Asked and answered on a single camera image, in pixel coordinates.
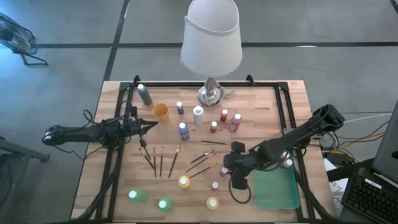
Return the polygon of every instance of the wooden tabletop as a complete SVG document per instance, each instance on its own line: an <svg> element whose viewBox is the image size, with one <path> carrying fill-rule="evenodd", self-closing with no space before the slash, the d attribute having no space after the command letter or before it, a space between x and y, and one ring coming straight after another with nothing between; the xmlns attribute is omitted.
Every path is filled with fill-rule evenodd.
<svg viewBox="0 0 398 224"><path fill-rule="evenodd" d="M287 82L294 107L295 119L297 125L300 125L312 115L304 82L301 80ZM113 117L119 84L120 82L104 82L96 112L96 121ZM154 177L152 167L145 161L138 150L140 148L138 137L133 136L131 142L124 147L114 222L292 222L297 220L295 210L260 209L256 207L254 199L245 205L236 203L228 192L229 176L220 177L219 175L223 156L230 152L230 145L224 146L201 142L201 140L208 140L227 142L229 144L232 141L241 141L246 144L248 149L265 139L277 138L282 135L273 88L228 87L228 89L234 90L234 95L229 99L224 99L221 102L221 106L214 108L204 107L204 123L201 126L196 126L193 122L192 110L198 105L197 88L149 87L154 103L165 103L169 106L170 113L170 122L159 123L146 135L148 151L151 157L153 156L152 148L156 148L157 178ZM175 107L177 101L183 102L185 110L183 115L178 115L177 113ZM289 124L285 101L283 103L286 111L285 117ZM138 107L140 118L149 121L155 120L152 115L152 106L145 106L136 90L134 90L132 104ZM227 121L230 120L232 114L241 114L243 122L236 133L228 131L228 122L219 122L222 109L229 111ZM216 133L210 132L210 123L212 121L218 122ZM189 141L183 142L180 140L177 131L177 125L180 122L185 122L188 125L190 132ZM178 154L171 178L167 178L179 143L182 144L182 148ZM87 153L99 146L99 144L89 144ZM164 160L162 177L159 177L160 148L162 146L164 147ZM209 158L188 173L185 172L191 167L190 161L211 149L216 151L216 156ZM329 213L335 215L321 152L317 147L308 147L307 150L304 161L311 191ZM106 150L101 149L86 159L81 173L72 218L82 214L98 193L105 158ZM191 186L188 190L178 186L177 180L182 175L192 175L215 163L217 163L216 167L192 178ZM217 181L220 184L219 189L215 192L210 189L213 181ZM249 184L251 186L253 184L252 175L249 176ZM128 193L132 189L148 191L148 201L142 203L129 200ZM248 195L246 191L233 190L233 192L240 200L244 200ZM104 216L106 216L108 211L109 194L110 190L105 200ZM218 198L220 202L217 210L209 210L206 207L206 200L211 196ZM301 190L300 196L302 207L306 214L305 199ZM161 212L157 208L157 201L162 197L167 197L174 202L172 212Z"/></svg>

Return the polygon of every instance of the concrete floor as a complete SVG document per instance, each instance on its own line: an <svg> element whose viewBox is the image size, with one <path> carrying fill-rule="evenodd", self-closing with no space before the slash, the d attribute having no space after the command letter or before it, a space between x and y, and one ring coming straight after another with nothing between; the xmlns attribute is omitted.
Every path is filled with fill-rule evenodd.
<svg viewBox="0 0 398 224"><path fill-rule="evenodd" d="M111 44L125 0L0 0L0 11L31 29L40 44ZM243 42L381 42L398 40L398 14L388 0L236 0ZM189 0L133 0L120 43L181 42ZM111 49L39 49L48 67L29 68L0 48L0 136L41 152L32 160L12 223L68 220L82 162L44 146L54 124L81 126L95 111ZM196 80L179 64L180 49L118 49L110 80ZM398 96L398 47L246 48L241 66L223 80L302 79L313 110L333 103L346 119L391 112ZM338 134L371 133L388 116L345 125ZM355 144L359 159L379 141ZM86 144L66 144L84 155Z"/></svg>

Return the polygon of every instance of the computer monitor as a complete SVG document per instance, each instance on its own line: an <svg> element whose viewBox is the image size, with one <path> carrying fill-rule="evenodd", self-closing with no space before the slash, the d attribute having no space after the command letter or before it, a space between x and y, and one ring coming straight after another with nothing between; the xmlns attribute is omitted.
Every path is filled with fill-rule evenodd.
<svg viewBox="0 0 398 224"><path fill-rule="evenodd" d="M373 170L398 184L398 102L372 164Z"/></svg>

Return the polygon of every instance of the orange cup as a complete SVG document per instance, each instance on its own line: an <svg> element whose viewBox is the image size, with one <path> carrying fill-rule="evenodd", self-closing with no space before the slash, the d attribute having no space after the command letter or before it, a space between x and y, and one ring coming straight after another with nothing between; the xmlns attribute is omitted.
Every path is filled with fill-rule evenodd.
<svg viewBox="0 0 398 224"><path fill-rule="evenodd" d="M169 107L164 103L158 103L152 109L152 113L159 122L169 122Z"/></svg>

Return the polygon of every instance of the small paint bottle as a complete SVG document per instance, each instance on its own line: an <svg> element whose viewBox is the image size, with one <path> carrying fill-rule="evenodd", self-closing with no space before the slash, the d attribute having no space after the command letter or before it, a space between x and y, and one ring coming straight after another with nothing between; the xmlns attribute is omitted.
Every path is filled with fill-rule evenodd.
<svg viewBox="0 0 398 224"><path fill-rule="evenodd" d="M185 123L180 123L178 125L178 132L180 133L181 140L189 140L189 129Z"/></svg>
<svg viewBox="0 0 398 224"><path fill-rule="evenodd" d="M210 210L216 210L218 208L218 199L215 197L210 197L207 199L206 204Z"/></svg>
<svg viewBox="0 0 398 224"><path fill-rule="evenodd" d="M142 102L144 102L145 105L151 105L152 104L152 98L149 95L148 88L144 86L143 84L139 84L137 87L138 94L142 99Z"/></svg>
<svg viewBox="0 0 398 224"><path fill-rule="evenodd" d="M282 155L279 156L279 161L283 162L283 161L285 161L286 159L289 159L289 158L290 158L290 154L288 152L284 152L284 153L282 153Z"/></svg>
<svg viewBox="0 0 398 224"><path fill-rule="evenodd" d="M217 132L217 122L216 121L211 122L211 124L210 124L210 132L211 133L216 133Z"/></svg>
<svg viewBox="0 0 398 224"><path fill-rule="evenodd" d="M189 185L191 184L189 177L183 175L179 178L178 180L178 184L181 188L186 189L189 187Z"/></svg>
<svg viewBox="0 0 398 224"><path fill-rule="evenodd" d="M180 101L177 102L177 112L178 112L178 114L184 113L184 107L182 106L182 102L180 102Z"/></svg>
<svg viewBox="0 0 398 224"><path fill-rule="evenodd" d="M168 198L161 198L157 202L157 207L163 212L171 211L173 209L173 202Z"/></svg>
<svg viewBox="0 0 398 224"><path fill-rule="evenodd" d="M228 117L228 110L224 109L221 112L220 121L225 122L226 121L226 117Z"/></svg>
<svg viewBox="0 0 398 224"><path fill-rule="evenodd" d="M221 177L225 177L225 175L227 173L228 173L228 169L227 168L225 168L225 167L221 168L221 170L220 170L220 176Z"/></svg>
<svg viewBox="0 0 398 224"><path fill-rule="evenodd" d="M242 117L240 114L235 114L232 119L231 119L231 123L229 124L229 131L231 131L232 133L236 132L239 128L239 126L241 125L242 122Z"/></svg>
<svg viewBox="0 0 398 224"><path fill-rule="evenodd" d="M133 189L129 192L129 199L133 202L146 202L148 193L145 190Z"/></svg>
<svg viewBox="0 0 398 224"><path fill-rule="evenodd" d="M193 120L196 125L203 124L203 108L201 106L196 106L193 109Z"/></svg>
<svg viewBox="0 0 398 224"><path fill-rule="evenodd" d="M216 191L217 189L218 189L218 183L214 181L213 183L211 183L211 190Z"/></svg>
<svg viewBox="0 0 398 224"><path fill-rule="evenodd" d="M291 159L286 159L285 161L280 163L281 168L289 168L293 165L293 161Z"/></svg>

